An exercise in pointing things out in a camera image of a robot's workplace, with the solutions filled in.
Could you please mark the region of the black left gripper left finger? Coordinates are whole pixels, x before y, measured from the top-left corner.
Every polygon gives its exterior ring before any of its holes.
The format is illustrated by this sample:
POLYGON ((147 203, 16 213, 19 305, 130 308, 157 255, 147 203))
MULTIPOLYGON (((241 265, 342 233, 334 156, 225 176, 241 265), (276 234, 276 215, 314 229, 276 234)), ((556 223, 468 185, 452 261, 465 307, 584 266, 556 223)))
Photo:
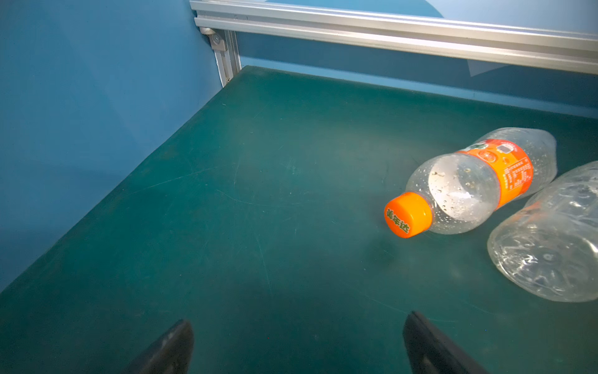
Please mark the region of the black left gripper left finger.
POLYGON ((123 373, 181 373, 189 370, 194 349, 194 333, 188 320, 180 319, 132 360, 123 373))

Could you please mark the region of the clear plain plastic bottle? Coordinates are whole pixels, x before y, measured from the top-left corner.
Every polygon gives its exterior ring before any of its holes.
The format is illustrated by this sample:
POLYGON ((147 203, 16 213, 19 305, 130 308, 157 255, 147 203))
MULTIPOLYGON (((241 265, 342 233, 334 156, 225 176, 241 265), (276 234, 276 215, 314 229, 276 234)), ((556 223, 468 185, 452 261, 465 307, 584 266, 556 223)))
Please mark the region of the clear plain plastic bottle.
POLYGON ((487 251, 510 281, 555 302, 597 298, 597 163, 555 179, 490 234, 487 251))

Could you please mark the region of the aluminium frame rail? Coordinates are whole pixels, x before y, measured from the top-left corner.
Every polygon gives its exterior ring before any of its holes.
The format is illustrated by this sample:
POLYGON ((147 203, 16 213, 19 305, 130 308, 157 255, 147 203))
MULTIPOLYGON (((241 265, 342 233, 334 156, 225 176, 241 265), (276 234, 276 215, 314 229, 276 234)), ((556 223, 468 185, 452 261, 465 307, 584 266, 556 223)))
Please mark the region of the aluminium frame rail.
POLYGON ((192 1, 196 26, 340 45, 597 73, 597 36, 270 2, 192 1))

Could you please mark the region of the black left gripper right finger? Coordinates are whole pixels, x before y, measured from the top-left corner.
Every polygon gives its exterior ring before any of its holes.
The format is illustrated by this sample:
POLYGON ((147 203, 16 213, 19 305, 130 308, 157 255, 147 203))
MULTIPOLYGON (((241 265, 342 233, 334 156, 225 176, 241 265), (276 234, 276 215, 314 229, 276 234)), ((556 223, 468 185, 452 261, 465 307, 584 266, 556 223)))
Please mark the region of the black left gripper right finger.
POLYGON ((423 314, 413 311, 403 326, 412 373, 488 374, 423 314))

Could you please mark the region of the orange cap soda bottle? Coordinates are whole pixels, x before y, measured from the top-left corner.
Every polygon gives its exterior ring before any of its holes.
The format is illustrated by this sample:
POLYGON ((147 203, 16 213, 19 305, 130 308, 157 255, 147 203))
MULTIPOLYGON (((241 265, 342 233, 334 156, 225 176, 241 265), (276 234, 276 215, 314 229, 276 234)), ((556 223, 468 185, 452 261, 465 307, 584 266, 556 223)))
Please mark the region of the orange cap soda bottle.
POLYGON ((386 204, 386 224, 400 238, 469 232, 504 205, 551 183, 558 171, 556 150, 556 139, 545 130, 495 129, 423 163, 405 193, 386 204))

